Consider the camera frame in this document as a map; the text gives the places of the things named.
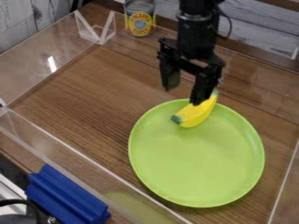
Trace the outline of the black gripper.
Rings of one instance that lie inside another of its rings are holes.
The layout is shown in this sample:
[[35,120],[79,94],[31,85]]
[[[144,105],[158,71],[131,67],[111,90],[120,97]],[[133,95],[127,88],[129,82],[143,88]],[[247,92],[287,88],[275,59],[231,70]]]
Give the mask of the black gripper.
[[206,15],[178,14],[176,38],[159,38],[160,76],[163,88],[170,91],[180,85],[180,70],[196,74],[203,67],[192,64],[192,60],[207,64],[195,75],[190,103],[200,105],[210,99],[214,88],[219,85],[223,59],[215,53],[219,36],[220,14],[208,12]]

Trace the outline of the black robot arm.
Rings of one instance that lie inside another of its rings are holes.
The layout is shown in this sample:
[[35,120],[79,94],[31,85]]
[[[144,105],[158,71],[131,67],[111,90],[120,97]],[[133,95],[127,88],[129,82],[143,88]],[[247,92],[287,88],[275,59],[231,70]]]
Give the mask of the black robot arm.
[[180,85],[182,71],[195,77],[190,103],[210,99],[220,82],[224,60],[215,53],[219,36],[220,3],[224,0],[180,0],[176,39],[159,38],[158,52],[163,88]]

